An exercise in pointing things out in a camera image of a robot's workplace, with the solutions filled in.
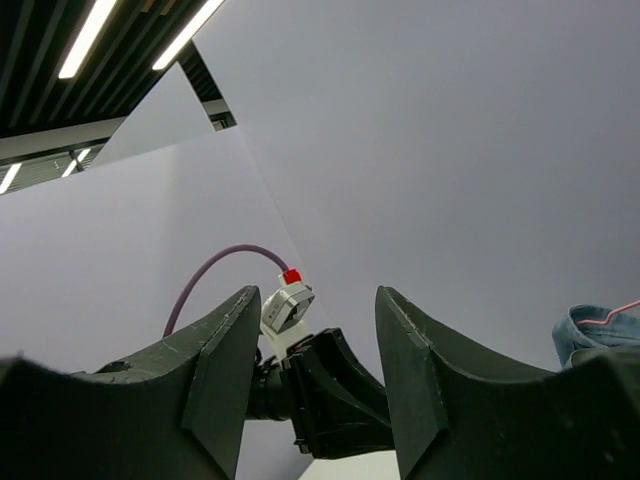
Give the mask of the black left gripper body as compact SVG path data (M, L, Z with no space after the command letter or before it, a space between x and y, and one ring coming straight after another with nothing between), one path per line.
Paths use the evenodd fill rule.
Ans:
M287 407L299 452L314 458L345 458L347 441L341 438L345 424L346 391L334 376L340 359L339 328L311 334L286 349L281 362Z

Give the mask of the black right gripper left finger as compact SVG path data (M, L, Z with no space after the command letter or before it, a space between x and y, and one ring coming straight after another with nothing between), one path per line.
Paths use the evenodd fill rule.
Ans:
M254 368L260 293L94 373L1 362L5 479L231 479Z

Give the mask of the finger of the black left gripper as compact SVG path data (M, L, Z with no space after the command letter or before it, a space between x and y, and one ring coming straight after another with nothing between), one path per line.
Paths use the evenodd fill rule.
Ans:
M325 456L391 451L393 434L383 385L357 359L343 332L321 332L319 358L329 375L327 418L319 439Z

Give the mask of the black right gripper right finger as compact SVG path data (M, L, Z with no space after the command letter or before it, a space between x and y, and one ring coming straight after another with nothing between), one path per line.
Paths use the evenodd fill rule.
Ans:
M639 351L592 349L560 371L500 354L396 289L375 323L404 479L635 479Z

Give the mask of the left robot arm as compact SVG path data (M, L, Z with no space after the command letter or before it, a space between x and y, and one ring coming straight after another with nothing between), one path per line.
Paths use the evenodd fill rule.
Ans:
M384 386L362 365L339 328L310 335L287 356L253 371L248 421L290 421L294 445L337 460L394 449Z

